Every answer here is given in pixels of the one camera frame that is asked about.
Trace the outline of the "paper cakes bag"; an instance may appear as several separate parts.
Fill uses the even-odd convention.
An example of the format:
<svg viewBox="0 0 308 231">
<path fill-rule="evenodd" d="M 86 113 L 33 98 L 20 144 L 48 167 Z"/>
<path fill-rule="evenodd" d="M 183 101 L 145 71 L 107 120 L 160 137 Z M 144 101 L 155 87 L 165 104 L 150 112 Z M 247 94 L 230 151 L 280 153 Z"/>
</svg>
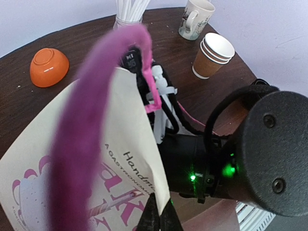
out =
<svg viewBox="0 0 308 231">
<path fill-rule="evenodd" d="M 150 194 L 170 199 L 148 119 L 161 108 L 144 25 L 108 33 L 77 80 L 0 161 L 0 203 L 16 231 L 135 231 Z"/>
</svg>

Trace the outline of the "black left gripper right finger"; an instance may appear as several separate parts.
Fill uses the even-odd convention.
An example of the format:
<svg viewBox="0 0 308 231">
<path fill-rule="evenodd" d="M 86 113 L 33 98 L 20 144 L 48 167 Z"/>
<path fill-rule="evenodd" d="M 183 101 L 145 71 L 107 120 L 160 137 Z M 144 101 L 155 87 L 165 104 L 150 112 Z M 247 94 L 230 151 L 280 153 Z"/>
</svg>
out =
<svg viewBox="0 0 308 231">
<path fill-rule="evenodd" d="M 168 201 L 160 216 L 160 230 L 183 231 L 182 225 L 172 204 L 172 201 Z"/>
</svg>

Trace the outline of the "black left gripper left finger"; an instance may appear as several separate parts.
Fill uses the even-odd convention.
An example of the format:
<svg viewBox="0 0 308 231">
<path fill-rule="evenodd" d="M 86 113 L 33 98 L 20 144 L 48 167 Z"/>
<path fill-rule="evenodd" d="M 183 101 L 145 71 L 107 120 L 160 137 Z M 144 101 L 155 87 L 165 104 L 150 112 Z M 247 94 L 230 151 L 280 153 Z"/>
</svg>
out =
<svg viewBox="0 0 308 231">
<path fill-rule="evenodd" d="M 160 217 L 158 214 L 155 194 L 150 194 L 143 210 L 136 231 L 159 231 Z"/>
</svg>

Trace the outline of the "stack of brown paper cups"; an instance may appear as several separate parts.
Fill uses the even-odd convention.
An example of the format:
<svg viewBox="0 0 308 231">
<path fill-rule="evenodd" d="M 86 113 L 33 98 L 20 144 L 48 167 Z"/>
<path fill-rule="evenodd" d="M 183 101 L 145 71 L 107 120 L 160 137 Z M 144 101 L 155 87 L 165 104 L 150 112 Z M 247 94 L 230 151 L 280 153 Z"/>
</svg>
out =
<svg viewBox="0 0 308 231">
<path fill-rule="evenodd" d="M 208 79 L 228 64 L 234 55 L 235 48 L 226 38 L 217 33 L 207 33 L 200 42 L 192 71 L 198 78 Z"/>
</svg>

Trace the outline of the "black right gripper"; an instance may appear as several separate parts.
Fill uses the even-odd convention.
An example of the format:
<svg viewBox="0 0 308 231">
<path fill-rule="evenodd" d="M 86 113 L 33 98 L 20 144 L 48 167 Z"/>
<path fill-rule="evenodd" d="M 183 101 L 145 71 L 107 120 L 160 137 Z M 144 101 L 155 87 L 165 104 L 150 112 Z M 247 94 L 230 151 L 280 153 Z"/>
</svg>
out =
<svg viewBox="0 0 308 231">
<path fill-rule="evenodd" d="M 227 159 L 208 152 L 203 136 L 167 134 L 158 150 L 170 191 L 198 201 L 207 197 L 231 199 L 222 184 Z"/>
</svg>

